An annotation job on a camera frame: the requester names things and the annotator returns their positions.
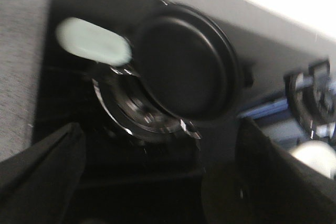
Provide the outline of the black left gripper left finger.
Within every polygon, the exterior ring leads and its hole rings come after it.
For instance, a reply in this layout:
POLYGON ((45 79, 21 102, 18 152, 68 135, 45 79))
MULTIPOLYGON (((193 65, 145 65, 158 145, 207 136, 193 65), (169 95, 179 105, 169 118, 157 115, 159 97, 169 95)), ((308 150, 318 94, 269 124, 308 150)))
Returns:
POLYGON ((1 223, 61 223, 86 163, 78 123, 1 162, 1 223))

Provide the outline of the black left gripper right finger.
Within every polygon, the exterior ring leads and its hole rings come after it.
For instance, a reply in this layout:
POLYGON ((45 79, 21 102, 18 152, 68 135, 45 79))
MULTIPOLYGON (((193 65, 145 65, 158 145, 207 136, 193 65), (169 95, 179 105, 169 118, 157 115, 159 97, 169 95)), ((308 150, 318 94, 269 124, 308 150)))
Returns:
POLYGON ((204 174, 208 223, 335 223, 335 181, 300 162, 251 119, 238 128, 235 157, 204 174))

